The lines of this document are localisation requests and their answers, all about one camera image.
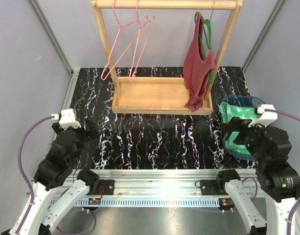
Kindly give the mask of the green patterned trousers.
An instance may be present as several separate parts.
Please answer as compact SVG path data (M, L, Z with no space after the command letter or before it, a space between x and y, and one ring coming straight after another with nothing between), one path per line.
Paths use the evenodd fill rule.
M220 104L220 112L222 115L222 121L228 123L233 117L238 117L240 119L257 119L254 113L254 107L240 107L235 105L230 105L227 102L222 102ZM237 145L233 141L237 137L239 132L233 132L227 141L224 141L225 148L227 151L232 150L237 154L250 155L245 145Z

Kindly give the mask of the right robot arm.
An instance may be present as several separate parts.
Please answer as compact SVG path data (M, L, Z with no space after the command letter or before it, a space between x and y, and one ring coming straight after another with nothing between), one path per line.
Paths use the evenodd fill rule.
M273 117L261 115L255 120L233 117L221 124L223 139L232 133L234 142L246 146L255 163L255 181L260 184L267 206L262 219L245 192L236 169L203 170L98 170L102 179L114 179L113 193L120 196L155 195L160 203L181 206L187 196L201 200L224 196L232 200L250 235L291 235L295 212L300 205L300 177L289 165L292 148L286 131L274 127Z

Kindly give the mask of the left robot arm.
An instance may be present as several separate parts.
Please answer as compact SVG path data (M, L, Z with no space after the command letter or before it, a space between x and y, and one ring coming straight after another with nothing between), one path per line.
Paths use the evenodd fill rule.
M4 235L51 235L80 198L98 191L99 176L89 169L83 169L72 186L50 206L54 195L72 173L72 165L80 156L84 144L97 137L96 124L89 119L85 123L82 126L72 120L66 128L63 128L60 121L52 124L57 137L46 157L39 163L34 181L30 181L23 169L20 169L30 196L17 222L4 231Z

